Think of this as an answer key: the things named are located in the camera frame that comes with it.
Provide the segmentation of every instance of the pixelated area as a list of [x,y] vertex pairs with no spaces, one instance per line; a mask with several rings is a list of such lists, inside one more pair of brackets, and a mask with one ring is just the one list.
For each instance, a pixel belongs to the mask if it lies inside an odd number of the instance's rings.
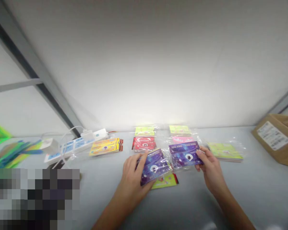
[[71,229],[79,169],[0,169],[0,229]]

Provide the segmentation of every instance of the purple card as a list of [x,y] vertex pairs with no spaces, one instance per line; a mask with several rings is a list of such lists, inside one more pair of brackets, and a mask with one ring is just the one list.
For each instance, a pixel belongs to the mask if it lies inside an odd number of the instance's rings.
[[141,186],[165,175],[170,171],[172,171],[170,163],[168,159],[163,155],[161,149],[156,149],[150,152],[145,161],[145,166],[141,178]]
[[174,168],[203,164],[202,160],[196,154],[196,150],[199,150],[197,141],[169,145],[169,149]]

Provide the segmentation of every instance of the metal bar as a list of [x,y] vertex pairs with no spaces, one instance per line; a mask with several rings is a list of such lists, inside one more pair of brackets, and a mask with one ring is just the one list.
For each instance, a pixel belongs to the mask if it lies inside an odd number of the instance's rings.
[[[50,73],[45,68],[41,60],[36,55],[17,22],[9,13],[4,3],[0,0],[0,39],[6,48],[13,54],[14,59],[26,71],[29,78],[40,78],[45,88],[39,89],[39,92],[47,98],[47,102],[56,109],[63,122],[70,128],[74,126],[82,126],[81,121],[70,107],[69,103],[63,96],[62,92],[53,81]],[[79,135],[80,129],[73,129],[76,136]]]
[[269,113],[282,113],[288,108],[288,93],[269,111]]
[[34,86],[38,84],[42,84],[43,82],[40,79],[30,79],[22,82],[7,84],[7,85],[0,85],[0,92],[18,89],[27,86]]

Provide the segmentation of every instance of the white cable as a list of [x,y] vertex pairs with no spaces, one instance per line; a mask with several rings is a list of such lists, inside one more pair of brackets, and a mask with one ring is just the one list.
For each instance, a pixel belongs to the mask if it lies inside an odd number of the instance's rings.
[[[63,138],[66,136],[66,134],[68,134],[68,133],[69,133],[71,130],[73,130],[74,128],[78,128],[78,127],[79,127],[79,128],[82,128],[82,129],[84,130],[84,128],[83,128],[82,126],[72,127],[70,130],[68,130],[68,132],[66,132],[66,133],[62,136],[61,140],[60,140],[59,143],[58,143],[58,150],[59,150],[61,159],[62,159],[62,161],[64,162],[64,164],[66,165],[66,167],[69,168],[69,169],[70,169],[70,167],[67,165],[66,160],[65,160],[65,158],[63,157],[64,155],[63,155],[63,153],[62,153],[62,151],[61,151],[61,149],[64,149],[64,148],[60,148],[60,146],[61,146],[61,142],[62,142]],[[54,169],[54,168],[58,165],[59,162],[60,162],[60,160],[55,164],[55,166],[54,166],[52,169]]]

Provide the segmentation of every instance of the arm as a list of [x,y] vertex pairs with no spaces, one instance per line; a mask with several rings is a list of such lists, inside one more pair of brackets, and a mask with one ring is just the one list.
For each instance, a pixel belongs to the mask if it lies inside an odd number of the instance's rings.
[[117,229],[134,208],[144,199],[155,181],[141,187],[140,181],[148,152],[129,157],[123,167],[122,179],[107,207],[92,230]]
[[196,153],[204,162],[204,165],[201,165],[200,168],[196,167],[196,169],[198,171],[202,169],[207,188],[216,198],[231,227],[233,229],[255,230],[253,224],[228,189],[219,160],[207,148],[201,146],[200,150]]

